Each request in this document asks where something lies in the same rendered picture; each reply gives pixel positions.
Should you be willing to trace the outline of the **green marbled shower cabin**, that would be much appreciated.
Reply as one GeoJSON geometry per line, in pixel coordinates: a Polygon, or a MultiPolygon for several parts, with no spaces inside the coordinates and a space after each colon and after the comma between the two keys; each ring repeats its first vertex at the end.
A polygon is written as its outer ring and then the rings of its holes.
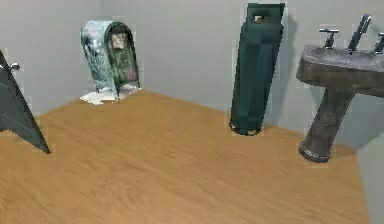
{"type": "Polygon", "coordinates": [[[109,90],[118,101],[125,85],[141,87],[134,38],[125,23],[87,21],[80,40],[97,93],[109,90]]]}

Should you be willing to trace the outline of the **dark brown pedestal sink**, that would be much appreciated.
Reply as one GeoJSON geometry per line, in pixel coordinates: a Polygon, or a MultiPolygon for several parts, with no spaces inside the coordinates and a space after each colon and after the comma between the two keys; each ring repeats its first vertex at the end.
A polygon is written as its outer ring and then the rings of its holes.
{"type": "Polygon", "coordinates": [[[384,98],[384,54],[306,45],[296,78],[325,89],[321,104],[298,151],[326,163],[350,102],[357,94],[384,98]]]}

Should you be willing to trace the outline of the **dark metal faucet spout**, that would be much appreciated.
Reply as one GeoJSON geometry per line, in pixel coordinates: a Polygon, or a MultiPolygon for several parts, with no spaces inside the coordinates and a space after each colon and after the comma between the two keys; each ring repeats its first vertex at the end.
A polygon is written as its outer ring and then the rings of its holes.
{"type": "Polygon", "coordinates": [[[353,33],[351,41],[348,45],[348,51],[350,54],[357,50],[357,46],[360,42],[361,36],[367,32],[367,29],[372,20],[372,16],[370,14],[364,14],[360,20],[360,23],[357,27],[357,30],[353,33]]]}

